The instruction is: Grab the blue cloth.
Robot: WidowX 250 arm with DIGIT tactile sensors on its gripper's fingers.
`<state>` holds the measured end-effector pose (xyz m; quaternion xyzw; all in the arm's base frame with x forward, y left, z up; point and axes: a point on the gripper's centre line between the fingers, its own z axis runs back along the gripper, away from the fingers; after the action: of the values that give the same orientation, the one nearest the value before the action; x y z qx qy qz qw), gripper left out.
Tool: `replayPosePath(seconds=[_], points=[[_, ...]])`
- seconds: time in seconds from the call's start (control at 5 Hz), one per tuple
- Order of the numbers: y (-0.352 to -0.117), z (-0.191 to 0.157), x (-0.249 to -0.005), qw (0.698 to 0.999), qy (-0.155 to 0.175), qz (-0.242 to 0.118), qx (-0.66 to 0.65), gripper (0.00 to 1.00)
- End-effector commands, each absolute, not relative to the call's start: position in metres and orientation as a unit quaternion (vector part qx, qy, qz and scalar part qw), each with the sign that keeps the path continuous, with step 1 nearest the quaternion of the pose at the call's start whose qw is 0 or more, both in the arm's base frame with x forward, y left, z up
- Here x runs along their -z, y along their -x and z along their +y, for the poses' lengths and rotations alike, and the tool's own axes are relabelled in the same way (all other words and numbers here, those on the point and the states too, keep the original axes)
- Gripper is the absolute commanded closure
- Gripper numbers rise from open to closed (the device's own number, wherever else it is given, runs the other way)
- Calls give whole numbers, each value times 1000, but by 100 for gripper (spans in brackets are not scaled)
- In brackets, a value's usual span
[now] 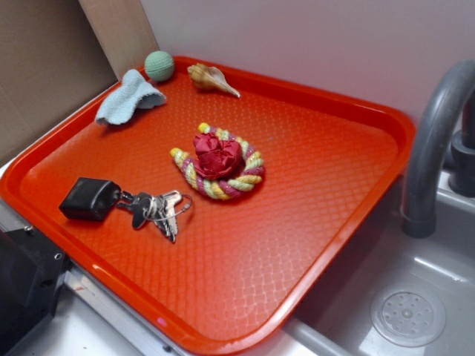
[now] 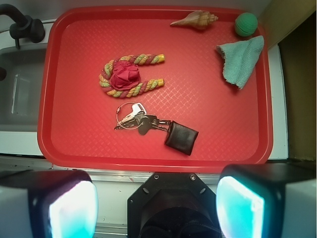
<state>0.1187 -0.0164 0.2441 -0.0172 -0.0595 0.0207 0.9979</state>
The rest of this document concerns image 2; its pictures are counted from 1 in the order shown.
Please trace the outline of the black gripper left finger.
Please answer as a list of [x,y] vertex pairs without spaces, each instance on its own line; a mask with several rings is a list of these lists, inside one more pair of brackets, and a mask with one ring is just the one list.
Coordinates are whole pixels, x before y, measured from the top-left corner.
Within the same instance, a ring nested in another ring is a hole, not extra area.
[[2,171],[2,238],[92,238],[98,194],[87,172]]

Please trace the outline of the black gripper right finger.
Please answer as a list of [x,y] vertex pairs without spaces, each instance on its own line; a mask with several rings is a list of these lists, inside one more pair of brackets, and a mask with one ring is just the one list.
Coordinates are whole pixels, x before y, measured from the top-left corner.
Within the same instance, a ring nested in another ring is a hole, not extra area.
[[216,188],[226,238],[315,238],[315,164],[229,165]]

